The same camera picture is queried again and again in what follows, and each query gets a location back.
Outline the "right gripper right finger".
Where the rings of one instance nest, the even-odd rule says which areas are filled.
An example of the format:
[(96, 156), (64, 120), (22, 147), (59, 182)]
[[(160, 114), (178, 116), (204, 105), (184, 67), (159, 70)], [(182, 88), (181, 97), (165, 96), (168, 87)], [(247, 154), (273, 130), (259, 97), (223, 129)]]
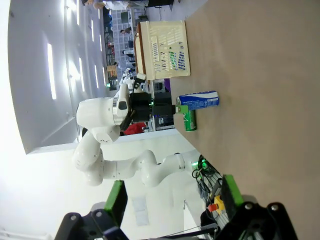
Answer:
[(217, 240), (296, 240), (297, 234), (280, 202), (266, 207), (245, 201), (232, 175), (222, 177), (221, 195), (229, 222)]

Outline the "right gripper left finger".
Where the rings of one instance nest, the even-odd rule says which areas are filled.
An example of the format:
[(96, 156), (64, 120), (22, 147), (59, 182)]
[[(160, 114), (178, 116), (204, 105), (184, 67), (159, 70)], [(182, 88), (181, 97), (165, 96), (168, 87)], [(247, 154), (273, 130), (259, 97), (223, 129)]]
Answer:
[(128, 195), (123, 180), (113, 183), (103, 208), (82, 216), (77, 212), (67, 213), (58, 228), (56, 240), (127, 240), (121, 230)]

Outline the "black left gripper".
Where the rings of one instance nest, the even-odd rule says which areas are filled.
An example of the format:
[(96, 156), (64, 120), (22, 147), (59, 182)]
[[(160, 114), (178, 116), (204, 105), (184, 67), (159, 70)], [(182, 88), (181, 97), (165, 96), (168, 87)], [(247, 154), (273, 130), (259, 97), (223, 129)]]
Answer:
[(150, 115), (154, 116), (173, 116), (175, 114), (185, 114), (189, 111), (187, 105), (153, 105), (152, 95), (146, 92), (131, 93), (130, 107), (133, 123), (148, 122)]

